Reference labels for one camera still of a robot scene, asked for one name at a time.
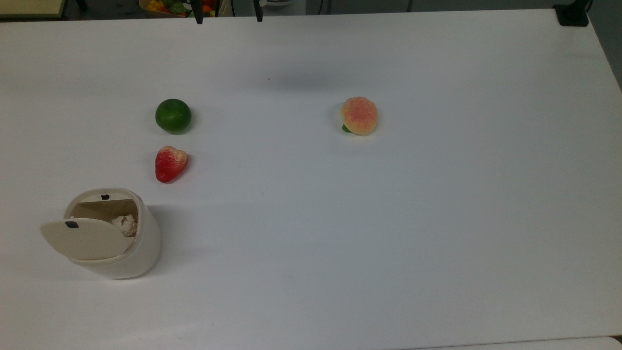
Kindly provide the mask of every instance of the green fruit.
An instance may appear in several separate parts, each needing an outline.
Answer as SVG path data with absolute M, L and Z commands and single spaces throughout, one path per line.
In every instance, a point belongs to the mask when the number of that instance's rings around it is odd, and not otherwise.
M 155 122 L 164 131 L 172 134 L 182 133 L 192 120 L 190 107 L 184 101 L 170 98 L 160 103 L 155 110 Z

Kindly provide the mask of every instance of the floor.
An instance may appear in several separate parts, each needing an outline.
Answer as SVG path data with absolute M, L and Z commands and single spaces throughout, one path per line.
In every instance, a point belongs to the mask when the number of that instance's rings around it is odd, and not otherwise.
M 233 0 L 237 16 L 252 16 L 251 0 Z M 67 0 L 64 18 L 69 20 L 145 18 L 138 0 L 86 0 L 80 12 L 75 0 Z M 307 14 L 326 14 L 329 0 L 307 0 Z M 413 0 L 412 11 L 464 11 L 484 9 L 551 8 L 571 0 Z M 404 12 L 408 0 L 332 0 L 332 14 Z M 612 71 L 622 87 L 622 1 L 594 0 L 589 12 Z

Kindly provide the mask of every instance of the strawberry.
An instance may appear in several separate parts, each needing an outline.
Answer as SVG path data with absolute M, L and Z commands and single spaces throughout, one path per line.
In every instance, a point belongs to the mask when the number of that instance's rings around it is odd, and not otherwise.
M 155 158 L 155 177 L 164 183 L 175 179 L 188 165 L 188 154 L 171 146 L 162 147 Z

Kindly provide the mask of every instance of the fake peach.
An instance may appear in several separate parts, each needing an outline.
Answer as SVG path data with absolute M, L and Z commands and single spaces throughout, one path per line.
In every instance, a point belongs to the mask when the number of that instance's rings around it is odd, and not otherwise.
M 357 135 L 367 135 L 372 132 L 378 122 L 376 105 L 365 97 L 353 97 L 346 100 L 341 106 L 344 131 Z

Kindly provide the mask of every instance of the table surface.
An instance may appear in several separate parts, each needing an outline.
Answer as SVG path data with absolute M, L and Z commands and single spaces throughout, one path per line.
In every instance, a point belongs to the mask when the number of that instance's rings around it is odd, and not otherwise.
M 438 350 L 423 348 L 421 350 Z M 622 345 L 613 338 L 563 339 L 526 341 L 523 343 L 487 344 L 441 348 L 442 350 L 620 350 Z
M 622 333 L 622 95 L 553 10 L 0 24 L 8 349 L 404 349 Z M 362 95 L 376 131 L 341 131 Z M 184 99 L 168 135 L 158 103 Z M 190 154 L 172 184 L 159 148 Z M 39 225 L 162 229 L 105 280 Z
M 65 0 L 0 0 L 0 17 L 60 17 Z

